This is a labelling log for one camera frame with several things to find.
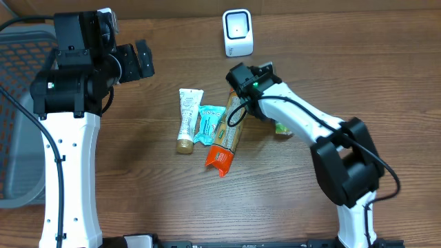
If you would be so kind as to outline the white barcode scanner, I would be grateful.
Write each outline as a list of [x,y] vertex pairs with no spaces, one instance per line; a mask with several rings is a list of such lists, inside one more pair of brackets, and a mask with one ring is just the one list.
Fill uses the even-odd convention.
[[223,36],[227,57],[248,56],[254,51],[252,16],[246,9],[223,13]]

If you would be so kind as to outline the teal wipes pack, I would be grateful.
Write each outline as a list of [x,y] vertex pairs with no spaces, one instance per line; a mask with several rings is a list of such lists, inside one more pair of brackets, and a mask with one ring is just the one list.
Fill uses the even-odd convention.
[[203,105],[199,107],[201,119],[198,133],[194,137],[195,143],[202,143],[203,145],[213,144],[216,128],[225,110],[226,107],[215,105]]

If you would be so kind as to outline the grey plastic shopping basket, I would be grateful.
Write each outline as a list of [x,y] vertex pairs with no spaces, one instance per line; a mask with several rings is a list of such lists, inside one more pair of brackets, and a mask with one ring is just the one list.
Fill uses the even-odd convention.
[[[27,111],[33,111],[31,82],[57,46],[51,25],[1,31],[1,85]],[[1,208],[45,202],[45,155],[38,127],[1,96]]]

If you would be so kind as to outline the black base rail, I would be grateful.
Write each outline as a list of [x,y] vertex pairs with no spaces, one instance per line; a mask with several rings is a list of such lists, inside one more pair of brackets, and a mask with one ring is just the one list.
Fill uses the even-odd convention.
[[188,240],[161,241],[157,234],[139,234],[104,238],[100,248],[152,247],[152,248],[336,248],[343,247],[337,238],[311,239],[306,242],[200,242]]

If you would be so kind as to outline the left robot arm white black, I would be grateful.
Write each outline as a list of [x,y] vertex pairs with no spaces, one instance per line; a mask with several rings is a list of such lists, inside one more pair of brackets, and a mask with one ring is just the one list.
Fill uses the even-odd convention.
[[144,40],[118,45],[109,8],[54,16],[57,48],[30,86],[45,146],[45,222],[40,247],[146,247],[151,234],[104,238],[95,196],[103,99],[118,83],[154,74]]

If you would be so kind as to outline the orange cracker pack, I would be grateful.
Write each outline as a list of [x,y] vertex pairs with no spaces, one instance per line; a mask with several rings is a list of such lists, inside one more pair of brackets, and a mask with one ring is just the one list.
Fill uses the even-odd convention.
[[220,177],[226,176],[228,173],[240,135],[243,129],[243,122],[246,115],[246,109],[240,108],[230,118],[232,112],[241,104],[240,98],[235,91],[230,90],[226,111],[216,128],[214,142],[210,146],[205,166],[215,167]]

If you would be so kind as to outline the white cream tube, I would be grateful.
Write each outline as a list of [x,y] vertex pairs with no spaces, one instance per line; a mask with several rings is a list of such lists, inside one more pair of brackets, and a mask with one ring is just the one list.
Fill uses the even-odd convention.
[[198,108],[203,97],[203,90],[179,90],[181,108],[181,126],[178,132],[176,151],[191,154],[194,146],[194,132],[198,119]]

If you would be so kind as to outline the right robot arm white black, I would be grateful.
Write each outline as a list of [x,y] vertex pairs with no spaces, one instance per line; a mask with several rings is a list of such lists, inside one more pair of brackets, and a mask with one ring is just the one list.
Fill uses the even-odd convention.
[[318,184],[337,207],[339,246],[374,245],[371,208],[384,166],[366,125],[358,118],[343,121],[302,100],[275,75],[271,63],[239,63],[226,80],[246,112],[281,123],[309,146]]

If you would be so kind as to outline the green juice carton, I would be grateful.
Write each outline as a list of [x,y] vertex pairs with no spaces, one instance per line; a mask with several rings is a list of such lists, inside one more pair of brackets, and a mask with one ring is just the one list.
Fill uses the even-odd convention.
[[274,125],[275,125],[276,134],[285,135],[285,136],[291,136],[293,134],[289,128],[285,127],[282,123],[278,121],[275,121]]

